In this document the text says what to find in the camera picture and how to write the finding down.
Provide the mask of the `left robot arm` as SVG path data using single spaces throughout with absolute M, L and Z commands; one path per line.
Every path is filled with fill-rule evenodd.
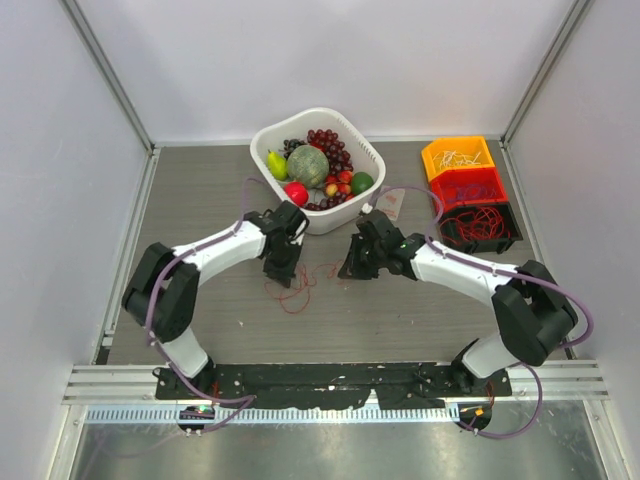
M 156 242 L 143 253 L 121 307 L 174 367 L 179 388 L 200 399 L 210 391 L 215 363 L 191 328 L 199 287 L 245 261 L 260 259 L 266 277 L 288 288 L 309 226 L 289 201 L 263 213 L 251 211 L 229 228 L 187 245 Z

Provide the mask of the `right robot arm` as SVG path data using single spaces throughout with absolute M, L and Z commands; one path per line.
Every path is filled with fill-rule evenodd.
M 514 364 L 542 365 L 578 323 L 567 294 L 537 261 L 493 263 L 423 234 L 405 236 L 370 205 L 356 227 L 340 278 L 371 280 L 386 270 L 447 287 L 492 309 L 496 333 L 472 341 L 451 363 L 453 386 L 462 394 L 477 393 L 493 374 Z

